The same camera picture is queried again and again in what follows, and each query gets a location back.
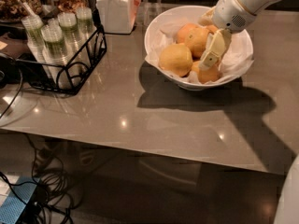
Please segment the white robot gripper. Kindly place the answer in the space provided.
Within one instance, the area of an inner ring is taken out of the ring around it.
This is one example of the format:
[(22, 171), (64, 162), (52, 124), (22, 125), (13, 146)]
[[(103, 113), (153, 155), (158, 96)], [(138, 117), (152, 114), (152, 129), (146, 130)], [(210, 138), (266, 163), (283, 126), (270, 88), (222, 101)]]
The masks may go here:
[(232, 33), (242, 32), (255, 19), (256, 16), (247, 12), (238, 0), (219, 0), (215, 7), (211, 7), (198, 19), (202, 26), (214, 24), (219, 28), (214, 35), (207, 37), (206, 49), (198, 67), (208, 70), (219, 62), (231, 44)]

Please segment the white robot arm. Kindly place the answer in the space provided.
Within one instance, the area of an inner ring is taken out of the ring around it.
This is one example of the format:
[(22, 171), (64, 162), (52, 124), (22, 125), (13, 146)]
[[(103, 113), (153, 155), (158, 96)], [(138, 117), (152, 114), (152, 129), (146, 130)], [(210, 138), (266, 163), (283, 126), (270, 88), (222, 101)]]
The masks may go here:
[(228, 50), (232, 34), (240, 33), (252, 24), (265, 8), (282, 0), (219, 0), (200, 18), (201, 25), (214, 25), (217, 31), (207, 39), (206, 48), (198, 64), (208, 70)]

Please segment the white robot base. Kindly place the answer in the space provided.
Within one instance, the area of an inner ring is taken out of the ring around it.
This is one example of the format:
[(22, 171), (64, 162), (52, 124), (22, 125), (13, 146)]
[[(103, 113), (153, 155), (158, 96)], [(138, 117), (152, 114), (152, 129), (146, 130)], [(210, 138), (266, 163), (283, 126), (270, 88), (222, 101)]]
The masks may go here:
[(286, 176), (274, 224), (299, 224), (299, 155)]

